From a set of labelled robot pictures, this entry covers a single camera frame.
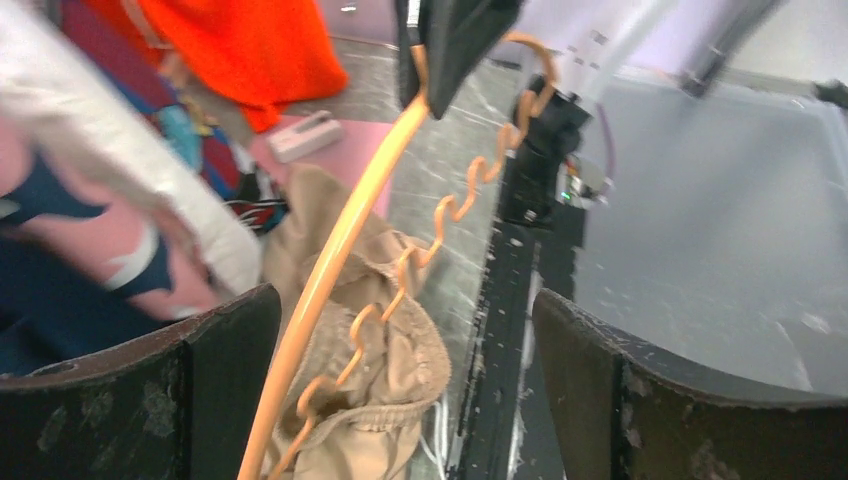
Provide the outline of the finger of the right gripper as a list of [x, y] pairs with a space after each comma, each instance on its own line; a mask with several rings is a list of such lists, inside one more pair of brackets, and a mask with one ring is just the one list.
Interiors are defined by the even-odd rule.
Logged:
[[431, 114], [446, 113], [466, 77], [517, 21], [520, 0], [395, 0], [397, 88], [402, 109], [424, 82], [416, 71], [412, 48], [422, 45]]

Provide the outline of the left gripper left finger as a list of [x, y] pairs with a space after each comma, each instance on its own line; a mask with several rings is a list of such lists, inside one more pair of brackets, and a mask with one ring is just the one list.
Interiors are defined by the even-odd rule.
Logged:
[[202, 315], [1, 382], [5, 479], [234, 479], [280, 326], [258, 286]]

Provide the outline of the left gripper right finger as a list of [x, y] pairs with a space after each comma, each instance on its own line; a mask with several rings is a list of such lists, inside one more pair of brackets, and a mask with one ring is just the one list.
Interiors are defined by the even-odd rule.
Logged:
[[569, 479], [843, 479], [847, 402], [716, 370], [550, 290], [532, 321]]

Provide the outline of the beige shorts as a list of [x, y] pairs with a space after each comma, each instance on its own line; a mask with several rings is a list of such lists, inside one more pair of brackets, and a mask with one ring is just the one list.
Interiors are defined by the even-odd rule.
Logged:
[[[349, 190], [317, 166], [290, 168], [282, 187], [289, 204], [267, 237], [263, 274], [278, 291], [288, 321], [315, 261], [349, 197]], [[403, 479], [415, 453], [425, 412], [445, 391], [451, 362], [442, 337], [417, 296], [425, 273], [412, 276], [399, 294], [397, 260], [425, 242], [370, 214], [342, 268], [283, 404], [266, 450], [261, 475], [270, 478], [302, 421], [296, 404], [318, 376], [336, 378], [352, 358], [352, 322], [367, 305], [394, 306], [386, 323], [365, 321], [364, 353], [334, 392], [312, 398], [317, 419], [287, 479]]]

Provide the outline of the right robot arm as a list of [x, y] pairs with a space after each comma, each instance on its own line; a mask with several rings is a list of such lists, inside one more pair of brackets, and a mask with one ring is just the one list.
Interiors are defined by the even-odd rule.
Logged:
[[528, 47], [540, 72], [518, 94], [498, 133], [492, 165], [478, 159], [475, 180], [507, 169], [499, 217], [546, 226], [559, 196], [561, 166], [578, 148], [612, 76], [673, 7], [672, 1], [603, 1], [578, 42], [549, 48], [514, 29], [519, 1], [396, 1], [400, 105], [442, 118], [461, 85], [498, 43]]

